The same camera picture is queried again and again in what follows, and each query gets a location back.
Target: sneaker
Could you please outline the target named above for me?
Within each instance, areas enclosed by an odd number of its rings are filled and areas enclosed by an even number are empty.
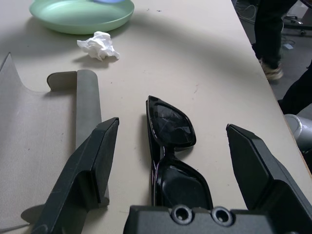
[[[279,65],[278,68],[273,69],[269,67],[269,65],[265,64],[263,61],[260,64],[268,81],[278,80],[284,75],[281,65]]]

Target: table surface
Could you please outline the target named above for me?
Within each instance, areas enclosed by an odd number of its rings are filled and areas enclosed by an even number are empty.
[[[49,90],[51,73],[93,70],[102,119],[120,118],[111,203],[89,212],[83,233],[122,233],[130,205],[150,204],[148,95],[192,121],[197,143],[180,156],[206,178],[214,205],[246,208],[233,174],[228,123],[262,138],[312,202],[311,174],[230,0],[134,0],[131,22],[111,32],[120,60],[104,62],[78,48],[76,40],[89,36],[59,34],[38,24],[28,12],[31,2],[0,2],[0,60],[11,52],[23,83],[36,91]]]

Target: light green bowl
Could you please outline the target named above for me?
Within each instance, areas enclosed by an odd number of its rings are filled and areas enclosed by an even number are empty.
[[[94,3],[92,0],[35,0],[29,11],[52,30],[68,34],[93,34],[124,25],[134,8],[130,0],[116,4]]]

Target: white tissue paper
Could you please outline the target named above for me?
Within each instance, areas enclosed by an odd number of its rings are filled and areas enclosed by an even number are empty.
[[[95,32],[94,37],[87,40],[77,40],[77,45],[92,58],[97,58],[102,61],[106,56],[115,56],[119,59],[113,46],[111,35],[104,32]]]

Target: sunglasses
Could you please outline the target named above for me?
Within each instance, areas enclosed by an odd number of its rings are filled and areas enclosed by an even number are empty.
[[[146,101],[146,116],[152,156],[152,204],[211,210],[213,203],[205,178],[175,156],[175,152],[196,143],[189,118],[153,96]]]

